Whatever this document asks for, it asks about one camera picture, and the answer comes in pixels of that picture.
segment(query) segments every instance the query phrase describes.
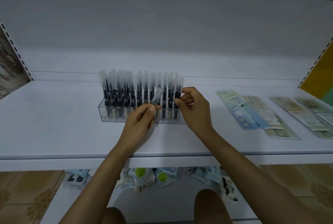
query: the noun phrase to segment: tiled floor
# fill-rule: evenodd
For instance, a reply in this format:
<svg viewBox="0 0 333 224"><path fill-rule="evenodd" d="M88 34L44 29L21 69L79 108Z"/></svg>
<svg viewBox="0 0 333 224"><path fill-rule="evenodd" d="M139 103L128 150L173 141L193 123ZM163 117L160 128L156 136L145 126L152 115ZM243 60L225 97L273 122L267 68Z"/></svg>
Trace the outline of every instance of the tiled floor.
<svg viewBox="0 0 333 224"><path fill-rule="evenodd" d="M0 172L0 223L39 224L65 173Z"/></svg>
<svg viewBox="0 0 333 224"><path fill-rule="evenodd" d="M324 223L333 220L333 165L261 165ZM0 172L0 223L39 224L65 173Z"/></svg>
<svg viewBox="0 0 333 224"><path fill-rule="evenodd" d="M324 223L333 220L333 165L260 165Z"/></svg>

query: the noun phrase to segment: pen holder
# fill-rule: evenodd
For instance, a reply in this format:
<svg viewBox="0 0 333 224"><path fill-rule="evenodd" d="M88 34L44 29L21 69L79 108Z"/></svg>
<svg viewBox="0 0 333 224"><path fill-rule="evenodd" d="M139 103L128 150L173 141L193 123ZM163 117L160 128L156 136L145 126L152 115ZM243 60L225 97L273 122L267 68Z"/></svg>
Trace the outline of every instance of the pen holder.
<svg viewBox="0 0 333 224"><path fill-rule="evenodd" d="M135 108L105 106L105 99L98 106L103 122L126 122L127 116ZM155 123L160 124L186 124L180 109L161 109L155 112Z"/></svg>

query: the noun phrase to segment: person's left hand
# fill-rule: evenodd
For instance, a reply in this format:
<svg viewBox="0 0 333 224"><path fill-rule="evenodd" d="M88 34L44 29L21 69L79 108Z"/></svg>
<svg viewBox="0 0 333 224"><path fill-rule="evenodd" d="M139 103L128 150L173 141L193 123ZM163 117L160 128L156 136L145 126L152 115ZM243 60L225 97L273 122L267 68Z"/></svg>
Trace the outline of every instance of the person's left hand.
<svg viewBox="0 0 333 224"><path fill-rule="evenodd" d="M128 156L136 151L142 138L154 124L155 111L162 106L153 104L143 104L129 113L122 135L117 146L126 152Z"/></svg>

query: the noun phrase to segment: person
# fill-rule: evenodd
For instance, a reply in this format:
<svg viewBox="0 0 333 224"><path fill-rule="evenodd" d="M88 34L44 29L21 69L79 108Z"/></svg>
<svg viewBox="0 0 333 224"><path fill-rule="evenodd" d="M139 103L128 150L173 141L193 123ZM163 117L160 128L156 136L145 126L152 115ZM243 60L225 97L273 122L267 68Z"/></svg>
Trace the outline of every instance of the person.
<svg viewBox="0 0 333 224"><path fill-rule="evenodd" d="M183 89L174 102L187 126L203 142L233 180L240 193L262 223L321 223L309 209L284 187L233 148L213 128L209 102L194 87ZM131 112L115 147L59 222L60 224L123 224L117 208L106 208L123 166L154 123L160 106L143 104ZM221 198L212 190L198 192L194 202L195 224L232 223Z"/></svg>

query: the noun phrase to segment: green cartoon character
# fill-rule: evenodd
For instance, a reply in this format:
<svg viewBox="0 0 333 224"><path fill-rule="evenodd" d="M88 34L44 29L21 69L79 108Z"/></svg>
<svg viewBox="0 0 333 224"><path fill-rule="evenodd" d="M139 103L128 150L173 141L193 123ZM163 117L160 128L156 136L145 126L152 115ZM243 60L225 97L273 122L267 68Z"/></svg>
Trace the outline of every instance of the green cartoon character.
<svg viewBox="0 0 333 224"><path fill-rule="evenodd" d="M135 169L135 175L137 177L143 177L146 173L146 169L145 168L136 168Z"/></svg>
<svg viewBox="0 0 333 224"><path fill-rule="evenodd" d="M167 176L167 174L165 174L164 172L160 172L160 173L157 175L157 179L158 179L160 182L165 182L165 181L168 179L168 176Z"/></svg>

